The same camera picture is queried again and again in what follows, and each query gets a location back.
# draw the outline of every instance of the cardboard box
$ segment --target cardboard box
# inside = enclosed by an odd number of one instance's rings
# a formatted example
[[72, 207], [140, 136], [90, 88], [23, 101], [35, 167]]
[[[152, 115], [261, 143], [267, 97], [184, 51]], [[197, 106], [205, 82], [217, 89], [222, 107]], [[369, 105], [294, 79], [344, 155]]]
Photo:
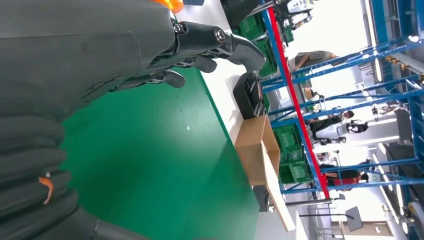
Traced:
[[309, 100], [309, 99], [312, 98], [312, 91], [309, 87], [305, 87], [303, 92], [304, 92], [304, 97], [305, 97], [306, 100]]
[[235, 141], [235, 150], [250, 185], [265, 186], [285, 230], [296, 229], [280, 192], [280, 148], [267, 115], [243, 121]]
[[267, 115], [244, 120], [235, 141], [235, 150], [252, 186], [263, 186], [265, 180], [262, 142], [275, 174], [280, 167], [280, 147]]

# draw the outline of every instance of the robotic hand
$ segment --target robotic hand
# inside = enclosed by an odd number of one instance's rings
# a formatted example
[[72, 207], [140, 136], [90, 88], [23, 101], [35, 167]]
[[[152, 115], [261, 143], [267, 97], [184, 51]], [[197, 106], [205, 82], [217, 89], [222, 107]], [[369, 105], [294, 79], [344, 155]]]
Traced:
[[61, 123], [108, 92], [182, 87], [186, 80], [172, 67], [209, 73], [213, 59], [223, 58], [260, 70], [264, 56], [219, 27], [175, 23], [168, 9], [146, 0], [0, 6], [0, 239], [145, 239], [78, 206], [70, 173], [59, 170], [66, 159]]
[[175, 42], [172, 47], [153, 59], [147, 69], [151, 73], [130, 77], [110, 92], [160, 83], [181, 88], [186, 79], [169, 68], [195, 67], [204, 73], [211, 73], [217, 67], [216, 62], [212, 60], [215, 58], [227, 59], [237, 65], [243, 64], [248, 71], [259, 71], [265, 64], [262, 52], [243, 37], [226, 33], [216, 26], [194, 22], [175, 23], [173, 20], [171, 22], [175, 31]]

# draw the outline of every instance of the green table surface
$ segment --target green table surface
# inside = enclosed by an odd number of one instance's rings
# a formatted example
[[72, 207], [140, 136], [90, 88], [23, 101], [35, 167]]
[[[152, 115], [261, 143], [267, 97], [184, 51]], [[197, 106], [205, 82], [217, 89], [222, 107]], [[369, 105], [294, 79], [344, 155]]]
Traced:
[[65, 123], [79, 204], [152, 240], [251, 240], [259, 205], [202, 76], [109, 93]]

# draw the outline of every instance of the orange part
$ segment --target orange part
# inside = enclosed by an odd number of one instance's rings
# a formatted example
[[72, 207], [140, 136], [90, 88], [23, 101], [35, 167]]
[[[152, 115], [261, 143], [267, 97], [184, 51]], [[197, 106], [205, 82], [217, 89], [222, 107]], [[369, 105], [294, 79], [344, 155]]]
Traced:
[[48, 187], [47, 199], [43, 202], [43, 204], [46, 205], [49, 203], [50, 198], [52, 198], [52, 194], [53, 194], [53, 190], [55, 189], [55, 186], [53, 185], [53, 182], [47, 177], [39, 177], [38, 181], [40, 184]]
[[174, 14], [178, 13], [184, 8], [183, 0], [153, 0], [153, 2], [162, 4], [163, 6], [169, 8], [169, 10], [171, 10]]

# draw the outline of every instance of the red shirt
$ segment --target red shirt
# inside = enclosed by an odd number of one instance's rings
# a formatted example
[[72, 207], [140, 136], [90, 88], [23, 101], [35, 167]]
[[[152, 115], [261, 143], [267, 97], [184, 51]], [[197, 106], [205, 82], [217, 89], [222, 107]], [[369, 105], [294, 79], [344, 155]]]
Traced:
[[355, 178], [343, 178], [341, 181], [339, 178], [335, 178], [333, 182], [335, 186], [340, 186], [340, 185], [357, 184], [359, 183], [359, 180], [360, 180], [360, 176]]

